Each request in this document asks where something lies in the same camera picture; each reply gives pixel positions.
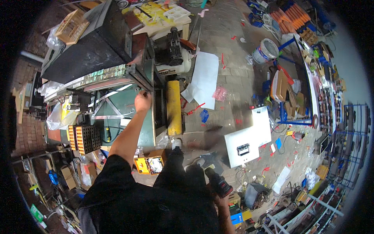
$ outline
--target man's right hand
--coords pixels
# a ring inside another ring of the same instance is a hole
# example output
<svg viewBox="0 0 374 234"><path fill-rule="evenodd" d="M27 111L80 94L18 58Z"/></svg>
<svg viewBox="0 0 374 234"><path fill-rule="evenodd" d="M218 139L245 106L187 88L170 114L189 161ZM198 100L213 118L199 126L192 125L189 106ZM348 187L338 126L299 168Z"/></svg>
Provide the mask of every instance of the man's right hand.
<svg viewBox="0 0 374 234"><path fill-rule="evenodd" d="M135 97L135 110L137 112L147 112L151 107L152 95L145 90L142 90Z"/></svg>

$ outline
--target yellow pipe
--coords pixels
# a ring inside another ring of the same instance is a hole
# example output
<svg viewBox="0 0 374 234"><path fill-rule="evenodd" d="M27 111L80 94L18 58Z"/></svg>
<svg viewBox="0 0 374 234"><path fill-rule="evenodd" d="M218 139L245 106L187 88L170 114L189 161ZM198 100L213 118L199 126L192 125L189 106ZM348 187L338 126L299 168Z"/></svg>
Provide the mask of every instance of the yellow pipe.
<svg viewBox="0 0 374 234"><path fill-rule="evenodd" d="M168 115L169 127L168 132L170 136L182 134L182 112L181 112L181 97L179 90L179 81L169 81L166 89L167 103L166 113Z"/></svg>

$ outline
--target paint bucket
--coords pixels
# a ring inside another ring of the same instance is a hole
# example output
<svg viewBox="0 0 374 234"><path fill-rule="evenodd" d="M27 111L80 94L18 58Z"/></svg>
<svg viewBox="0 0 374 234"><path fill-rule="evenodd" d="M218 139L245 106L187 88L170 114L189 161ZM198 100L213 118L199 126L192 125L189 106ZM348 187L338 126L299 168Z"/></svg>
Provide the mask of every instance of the paint bucket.
<svg viewBox="0 0 374 234"><path fill-rule="evenodd" d="M277 45L270 39L265 38L260 45L253 51L252 57L259 64L265 64L277 58L279 50Z"/></svg>

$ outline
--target white sneaker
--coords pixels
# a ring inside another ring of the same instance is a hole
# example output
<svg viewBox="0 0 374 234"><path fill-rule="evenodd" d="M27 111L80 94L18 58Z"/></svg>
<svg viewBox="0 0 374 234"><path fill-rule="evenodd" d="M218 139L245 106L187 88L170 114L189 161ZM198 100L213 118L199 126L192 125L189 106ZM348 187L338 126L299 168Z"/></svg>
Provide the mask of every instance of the white sneaker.
<svg viewBox="0 0 374 234"><path fill-rule="evenodd" d="M202 167L205 163L205 159L203 158L196 158L191 164L188 164L184 167L184 171L186 171L186 169L191 166L192 164L197 164L199 165L200 167Z"/></svg>
<svg viewBox="0 0 374 234"><path fill-rule="evenodd" d="M174 139L173 143L171 144L171 149L175 149L175 147L182 148L182 140L180 138Z"/></svg>

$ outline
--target cordless drill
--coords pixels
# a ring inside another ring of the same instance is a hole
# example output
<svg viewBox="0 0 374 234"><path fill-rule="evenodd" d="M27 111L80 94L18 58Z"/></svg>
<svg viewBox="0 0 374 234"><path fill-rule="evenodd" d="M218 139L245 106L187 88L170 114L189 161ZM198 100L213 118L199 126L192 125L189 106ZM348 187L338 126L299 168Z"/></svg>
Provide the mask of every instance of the cordless drill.
<svg viewBox="0 0 374 234"><path fill-rule="evenodd" d="M205 174L209 178L209 183L213 191L217 193L220 198L224 198L232 192L233 187L225 181L223 176L219 176L212 168L208 167L205 169Z"/></svg>

